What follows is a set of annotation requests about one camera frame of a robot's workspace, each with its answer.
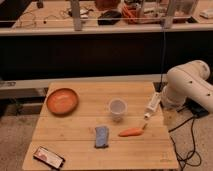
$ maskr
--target plastic cup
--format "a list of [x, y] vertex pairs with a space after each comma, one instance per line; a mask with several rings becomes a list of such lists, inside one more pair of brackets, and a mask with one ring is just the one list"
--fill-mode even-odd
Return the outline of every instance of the plastic cup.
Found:
[[122, 99], [113, 99], [109, 103], [109, 111], [115, 122], [120, 122], [127, 111], [127, 104]]

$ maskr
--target carrot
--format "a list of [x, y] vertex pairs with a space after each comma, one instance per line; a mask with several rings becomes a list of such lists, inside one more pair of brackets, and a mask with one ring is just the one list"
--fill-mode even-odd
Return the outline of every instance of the carrot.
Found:
[[142, 128], [141, 127], [134, 127], [126, 129], [118, 134], [120, 137], [129, 137], [129, 136], [139, 136], [143, 134], [144, 129], [146, 128], [147, 124], [145, 124]]

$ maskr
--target orange bowl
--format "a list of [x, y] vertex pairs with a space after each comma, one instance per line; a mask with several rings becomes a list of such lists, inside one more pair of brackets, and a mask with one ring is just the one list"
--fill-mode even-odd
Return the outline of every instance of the orange bowl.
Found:
[[78, 95], [69, 88], [55, 90], [47, 97], [47, 108], [55, 115], [72, 112], [78, 105]]

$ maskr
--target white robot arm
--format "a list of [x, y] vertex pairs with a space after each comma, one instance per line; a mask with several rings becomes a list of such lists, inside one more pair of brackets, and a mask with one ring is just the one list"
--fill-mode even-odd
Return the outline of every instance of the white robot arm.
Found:
[[162, 105], [168, 109], [179, 108], [188, 97], [213, 113], [213, 86], [205, 81], [209, 75], [209, 66], [200, 60], [170, 69], [168, 84], [161, 93]]

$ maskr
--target gray floor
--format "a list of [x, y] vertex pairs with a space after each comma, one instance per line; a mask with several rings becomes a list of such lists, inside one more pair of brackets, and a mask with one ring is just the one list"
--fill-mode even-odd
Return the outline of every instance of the gray floor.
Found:
[[[179, 114], [165, 113], [165, 122], [169, 128], [174, 127], [191, 113], [187, 110]], [[3, 116], [0, 120], [0, 171], [21, 171], [22, 163], [29, 146], [38, 115]], [[198, 168], [186, 167], [186, 171], [213, 170], [212, 132], [213, 115], [196, 120], [195, 139], [197, 151], [202, 156], [202, 165]], [[178, 151], [186, 154], [192, 149], [190, 123], [171, 134], [177, 142]]]

